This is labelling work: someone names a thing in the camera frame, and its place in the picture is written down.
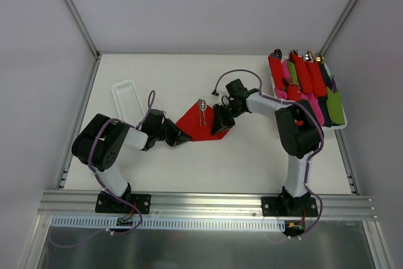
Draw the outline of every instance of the red fabric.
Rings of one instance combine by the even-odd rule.
[[[297,54],[291,53],[290,61],[294,63],[295,69],[297,70],[298,80],[301,84],[301,92],[304,94],[310,94],[313,92],[314,87],[312,86],[307,66],[302,57],[298,57]]]
[[[298,91],[297,85],[288,85],[287,86],[287,97],[292,101],[300,101],[300,92]]]
[[[319,69],[317,62],[305,62],[305,65],[307,66],[310,81],[312,82],[312,86],[314,87],[315,97],[325,97],[327,94],[326,85],[323,81],[321,70]]]
[[[270,54],[269,58],[269,66],[271,71],[271,76],[273,77],[276,89],[280,91],[285,87],[284,84],[284,75],[283,68],[281,67],[281,60],[279,58],[274,58],[273,53]]]
[[[203,121],[203,113],[199,110],[197,102],[176,122],[183,132],[192,136],[192,141],[205,141],[205,140],[220,140],[222,139],[229,130],[220,132],[215,135],[211,135],[213,120],[214,120],[214,110],[212,107],[207,106],[205,111],[206,125]]]

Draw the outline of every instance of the white table surface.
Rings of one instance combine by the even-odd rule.
[[[154,108],[174,122],[211,95],[219,76],[231,69],[250,69],[272,92],[267,56],[240,55],[103,55],[86,109],[82,129],[97,114],[117,117],[111,86],[133,79],[144,109],[150,90],[156,90]],[[254,76],[237,72],[225,76],[219,89],[240,78],[248,89],[258,87]],[[243,114],[222,139],[187,142],[170,148],[157,142],[151,150],[123,146],[116,163],[132,190],[148,192],[278,193],[287,177],[287,154],[278,136],[275,117]],[[325,132],[325,146],[312,163],[311,189],[320,194],[350,194],[334,132]],[[99,190],[88,167],[73,157],[65,189]]]

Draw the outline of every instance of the black mounting bracket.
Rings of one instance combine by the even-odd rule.
[[[317,217],[316,199],[309,193],[293,198],[283,186],[277,197],[262,197],[261,207],[264,217]]]
[[[150,213],[151,195],[129,193],[124,200],[134,204],[141,214]],[[95,212],[97,214],[128,214],[131,210],[131,207],[119,202],[106,192],[100,192],[96,200]]]
[[[305,217],[317,217],[316,199],[310,197],[306,205],[296,210],[287,212],[285,207],[277,204],[278,197],[261,198],[262,213],[264,217],[302,217],[305,211]]]

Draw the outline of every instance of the white tray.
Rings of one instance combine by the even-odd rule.
[[[324,65],[325,65],[325,69],[327,71],[327,74],[330,75],[331,73],[330,73],[329,67],[327,66],[326,63]],[[275,93],[276,86],[275,86],[275,82],[273,80],[273,77],[271,76],[271,73],[270,73],[270,81],[271,81],[271,87],[273,89],[273,96],[277,98],[276,93]],[[328,130],[336,130],[336,129],[345,128],[347,126],[347,118],[346,118],[346,113],[344,111],[344,107],[343,107],[343,116],[344,116],[344,122],[345,122],[344,125],[336,125],[336,126],[330,126],[330,127],[322,126],[322,130],[323,131],[328,131]]]
[[[144,110],[133,80],[124,80],[114,84],[112,95],[115,100],[119,119],[133,126],[144,118]]]

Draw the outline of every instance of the green fabric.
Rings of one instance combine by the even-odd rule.
[[[287,68],[288,68],[288,71],[290,72],[290,76],[291,76],[292,81],[295,84],[298,84],[297,70],[295,69],[294,63],[292,63],[291,61],[287,60]]]
[[[326,88],[327,101],[326,106],[329,112],[330,120],[338,125],[344,125],[343,106],[341,104],[340,91],[333,93],[330,88]]]

